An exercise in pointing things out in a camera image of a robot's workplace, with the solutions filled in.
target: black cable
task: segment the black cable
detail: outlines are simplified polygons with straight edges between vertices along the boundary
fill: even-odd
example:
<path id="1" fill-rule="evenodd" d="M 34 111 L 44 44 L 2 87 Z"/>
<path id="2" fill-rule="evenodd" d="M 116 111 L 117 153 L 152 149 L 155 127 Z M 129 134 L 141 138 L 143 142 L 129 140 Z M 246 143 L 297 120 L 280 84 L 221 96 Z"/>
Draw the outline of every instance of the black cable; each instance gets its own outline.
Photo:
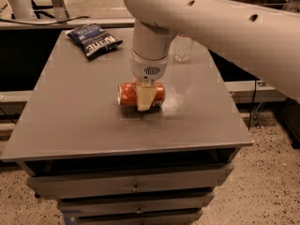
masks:
<path id="1" fill-rule="evenodd" d="M 13 124 L 17 124 L 15 121 L 13 121 L 8 114 L 0 107 L 1 112 L 5 115 L 5 117 L 10 120 L 10 122 L 12 122 Z"/>
<path id="2" fill-rule="evenodd" d="M 256 89 L 257 89 L 257 84 L 256 84 L 257 80 L 254 80 L 254 92 L 253 92 L 253 98 L 252 98 L 252 109 L 250 111 L 250 115 L 249 115 L 249 120 L 247 122 L 247 129 L 250 130 L 250 124 L 251 124 L 251 120 L 252 120 L 252 111 L 254 109 L 254 103 L 255 103 L 255 97 L 256 97 Z"/>
<path id="3" fill-rule="evenodd" d="M 6 19 L 0 19 L 0 22 L 4 22 L 4 23 L 16 23 L 16 24 L 23 24 L 23 25 L 36 25 L 36 26 L 41 26 L 41 25 L 53 25 L 53 24 L 60 24 L 60 23 L 67 23 L 67 22 L 71 22 L 74 20 L 79 20 L 79 19 L 88 19 L 88 16 L 80 16 L 80 17 L 76 17 L 73 19 L 67 19 L 67 20 L 63 20 L 63 21 L 57 21 L 57 22 L 48 22 L 48 23 L 33 23 L 33 22 L 19 22 L 19 21 L 14 21 L 14 20 L 6 20 Z"/>

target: speckled floor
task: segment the speckled floor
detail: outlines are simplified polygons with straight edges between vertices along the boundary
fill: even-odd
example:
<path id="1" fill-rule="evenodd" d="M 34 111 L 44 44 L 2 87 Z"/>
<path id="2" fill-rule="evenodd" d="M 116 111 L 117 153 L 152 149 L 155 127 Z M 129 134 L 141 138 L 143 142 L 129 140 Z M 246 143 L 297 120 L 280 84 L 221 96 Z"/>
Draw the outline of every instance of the speckled floor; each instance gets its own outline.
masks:
<path id="1" fill-rule="evenodd" d="M 261 113 L 260 121 L 261 129 L 250 129 L 254 145 L 240 151 L 232 174 L 193 225 L 300 224 L 300 150 L 292 149 L 272 111 Z M 3 134 L 13 125 L 0 128 Z M 1 224 L 64 224 L 56 203 L 36 199 L 27 177 L 16 167 L 0 167 Z"/>

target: drawer knob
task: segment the drawer knob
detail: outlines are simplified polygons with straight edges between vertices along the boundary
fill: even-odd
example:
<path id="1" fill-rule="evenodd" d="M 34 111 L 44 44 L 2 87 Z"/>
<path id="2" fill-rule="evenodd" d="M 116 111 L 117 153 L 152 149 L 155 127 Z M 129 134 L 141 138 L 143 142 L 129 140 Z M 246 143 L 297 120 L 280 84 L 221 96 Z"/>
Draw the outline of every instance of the drawer knob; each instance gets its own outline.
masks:
<path id="1" fill-rule="evenodd" d="M 131 189 L 132 192 L 140 192 L 141 189 L 138 187 L 136 183 L 134 183 L 134 187 Z"/>
<path id="2" fill-rule="evenodd" d="M 143 210 L 141 209 L 141 207 L 139 207 L 139 209 L 135 213 L 136 214 L 143 214 Z"/>

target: table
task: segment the table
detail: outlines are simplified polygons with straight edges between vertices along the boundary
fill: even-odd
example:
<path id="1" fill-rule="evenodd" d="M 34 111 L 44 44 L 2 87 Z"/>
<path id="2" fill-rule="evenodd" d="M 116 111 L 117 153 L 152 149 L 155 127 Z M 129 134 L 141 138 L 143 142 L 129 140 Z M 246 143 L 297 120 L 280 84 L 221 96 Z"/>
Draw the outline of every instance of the table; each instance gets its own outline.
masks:
<path id="1" fill-rule="evenodd" d="M 62 32 L 1 159 L 77 224 L 197 220 L 253 143 L 245 123 L 198 43 L 185 64 L 171 55 L 161 108 L 120 107 L 133 28 L 107 31 L 124 42 L 92 61 Z"/>

